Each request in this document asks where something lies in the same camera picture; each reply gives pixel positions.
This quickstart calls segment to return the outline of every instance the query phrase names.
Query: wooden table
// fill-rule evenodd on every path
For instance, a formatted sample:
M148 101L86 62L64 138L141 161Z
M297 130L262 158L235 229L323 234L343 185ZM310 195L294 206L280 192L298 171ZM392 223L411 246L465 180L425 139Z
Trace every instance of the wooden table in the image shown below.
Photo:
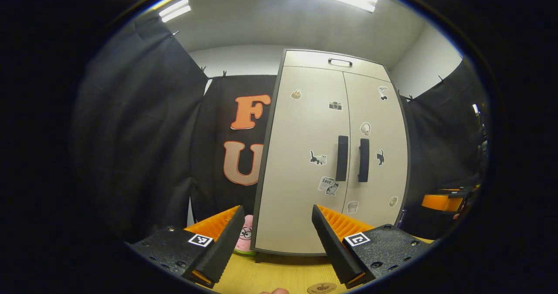
M425 243L432 240L421 239ZM254 256L233 253L221 280L213 287L215 292L224 294L271 293L278 287L289 294L307 294L307 289L315 284L333 283L337 288L329 294L347 291L339 283L333 266L326 256L298 257L268 255L265 261L256 263Z

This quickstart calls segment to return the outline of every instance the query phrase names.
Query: black fabric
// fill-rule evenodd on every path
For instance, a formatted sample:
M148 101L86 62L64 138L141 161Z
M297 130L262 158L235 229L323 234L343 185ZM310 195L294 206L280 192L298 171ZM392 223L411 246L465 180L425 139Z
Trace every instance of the black fabric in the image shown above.
M206 83L159 17L129 23L86 69L72 122L78 188L127 242L187 223L189 146Z
M482 135L472 107L475 103L490 134L486 94L465 60L444 81L414 101L403 100L411 150L407 214L401 224L405 232L439 238L453 224L453 216L422 207L424 195L481 181L484 171L478 146Z
M251 116L255 127L234 130L231 123L237 115L235 100L259 95L272 98L276 78L276 75L238 75L217 77L211 82L200 106L192 141L191 170L196 182L191 201L197 221L237 205L242 205L247 215L253 214L257 183L239 185L225 177L223 144L238 141L245 145L238 160L238 171L249 174L253 161L250 146L264 143L269 105L262 105L263 113L259 119Z

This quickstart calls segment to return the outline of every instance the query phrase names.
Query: cabinet handle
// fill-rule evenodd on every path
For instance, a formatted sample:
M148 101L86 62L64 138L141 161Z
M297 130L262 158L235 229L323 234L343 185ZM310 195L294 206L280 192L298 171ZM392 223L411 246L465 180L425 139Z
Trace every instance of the cabinet handle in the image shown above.
M339 136L337 141L337 172L336 181L347 180L347 158L349 157L349 137Z
M361 138L361 162L358 167L358 181L365 183L368 181L368 167L370 166L370 140Z
M353 67L353 62L350 62L348 60L343 60L343 59L328 59L327 62L332 64L331 63L332 60L340 60L341 62L347 62L347 63L349 63L349 67Z

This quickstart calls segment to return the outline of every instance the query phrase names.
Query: stuffed toy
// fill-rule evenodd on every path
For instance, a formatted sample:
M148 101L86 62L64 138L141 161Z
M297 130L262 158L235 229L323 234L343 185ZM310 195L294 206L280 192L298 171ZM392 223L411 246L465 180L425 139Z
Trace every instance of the stuffed toy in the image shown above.
M235 247L235 252L244 255L255 255L255 252L250 250L250 240L252 239L252 220L253 215L245 216L245 224L242 227L240 237Z

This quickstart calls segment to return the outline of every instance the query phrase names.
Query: white cabinet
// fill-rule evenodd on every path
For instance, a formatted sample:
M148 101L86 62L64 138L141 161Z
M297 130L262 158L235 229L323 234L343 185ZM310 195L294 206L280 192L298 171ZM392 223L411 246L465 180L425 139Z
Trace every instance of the white cabinet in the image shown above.
M407 184L407 133L382 65L286 50L271 112L253 250L324 255L311 222L314 204L372 226L396 223ZM363 157L365 144L369 155Z

